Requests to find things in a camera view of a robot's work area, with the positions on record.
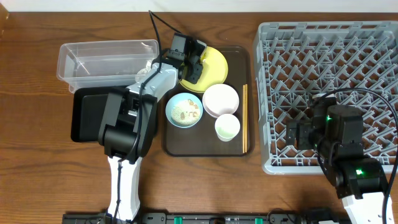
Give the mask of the white tissue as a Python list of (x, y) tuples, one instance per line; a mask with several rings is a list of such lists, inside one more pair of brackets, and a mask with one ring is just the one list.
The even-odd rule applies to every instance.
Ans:
[(152, 62), (147, 61), (146, 66), (142, 69), (140, 69), (136, 76), (135, 76), (135, 81), (139, 82), (142, 78), (144, 78), (152, 69)]

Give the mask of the pink bowl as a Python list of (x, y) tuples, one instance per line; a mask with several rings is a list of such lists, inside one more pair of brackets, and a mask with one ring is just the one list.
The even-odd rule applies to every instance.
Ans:
[(204, 92), (202, 104), (210, 116), (218, 118), (223, 114), (233, 114), (236, 112), (239, 106), (239, 95), (229, 85), (215, 84)]

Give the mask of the light blue bowl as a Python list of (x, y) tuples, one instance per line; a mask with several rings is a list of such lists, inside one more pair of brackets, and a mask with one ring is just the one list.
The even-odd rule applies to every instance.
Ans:
[(179, 93), (179, 94), (174, 95), (173, 97), (171, 97), (171, 99), (169, 99), (169, 101), (168, 101), (167, 104), (166, 104), (166, 107), (165, 107), (165, 115), (166, 115), (166, 117), (167, 117), (167, 120), (168, 120), (172, 125), (174, 125), (174, 126), (176, 126), (176, 127), (178, 127), (178, 128), (191, 128), (192, 126), (196, 125), (197, 122), (199, 122), (199, 120), (200, 120), (200, 119), (199, 119), (195, 124), (190, 125), (190, 126), (179, 126), (177, 123), (175, 123), (175, 122), (173, 121), (173, 119), (172, 119), (172, 108), (173, 108), (179, 101), (187, 100), (187, 99), (191, 99), (192, 101), (194, 101), (194, 102), (200, 107), (200, 111), (201, 111), (200, 119), (201, 119), (201, 117), (202, 117), (202, 115), (203, 115), (203, 105), (202, 105), (200, 99), (199, 99), (197, 96), (195, 96), (195, 95), (193, 95), (193, 94), (191, 94), (191, 93)]

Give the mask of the rice and nut scraps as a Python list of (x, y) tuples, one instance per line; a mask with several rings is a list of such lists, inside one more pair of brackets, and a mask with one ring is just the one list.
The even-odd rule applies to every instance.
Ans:
[(179, 101), (172, 108), (172, 119), (179, 126), (195, 124), (201, 116), (200, 107), (191, 99)]

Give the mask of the white cup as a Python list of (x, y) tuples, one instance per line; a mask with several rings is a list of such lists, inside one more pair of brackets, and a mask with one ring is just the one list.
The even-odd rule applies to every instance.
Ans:
[(216, 135), (223, 142), (228, 142), (236, 137), (240, 127), (239, 119), (233, 114), (222, 114), (215, 121)]

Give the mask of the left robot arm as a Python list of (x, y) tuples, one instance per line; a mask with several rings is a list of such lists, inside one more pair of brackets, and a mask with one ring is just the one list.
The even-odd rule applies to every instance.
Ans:
[(140, 168), (154, 138), (157, 104), (180, 80), (198, 82), (206, 48), (204, 42), (176, 33), (170, 48), (159, 50), (137, 82), (108, 93), (98, 134), (111, 168), (106, 223), (134, 221), (140, 208)]

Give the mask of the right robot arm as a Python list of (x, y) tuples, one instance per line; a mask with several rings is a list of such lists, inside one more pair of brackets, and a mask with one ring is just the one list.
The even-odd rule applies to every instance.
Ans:
[(332, 94), (316, 95), (311, 109), (308, 121), (287, 123), (286, 144), (317, 153), (351, 223), (393, 223), (390, 183), (380, 162), (364, 153), (361, 110), (338, 104)]

